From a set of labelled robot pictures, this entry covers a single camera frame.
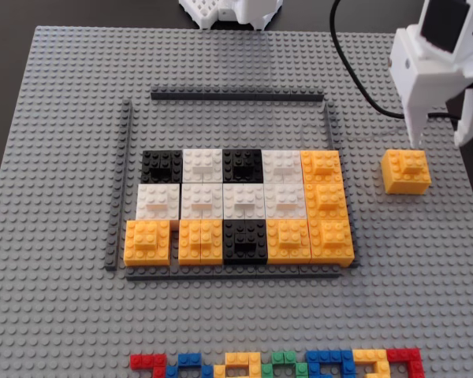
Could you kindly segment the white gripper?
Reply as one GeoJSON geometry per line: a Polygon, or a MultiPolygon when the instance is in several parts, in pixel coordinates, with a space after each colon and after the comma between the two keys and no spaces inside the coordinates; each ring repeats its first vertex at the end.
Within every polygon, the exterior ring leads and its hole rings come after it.
{"type": "MultiPolygon", "coordinates": [[[[426,1],[418,24],[397,30],[390,56],[408,137],[419,148],[428,112],[473,80],[473,1],[426,1]]],[[[464,92],[456,146],[473,139],[473,88],[464,92]]]]}

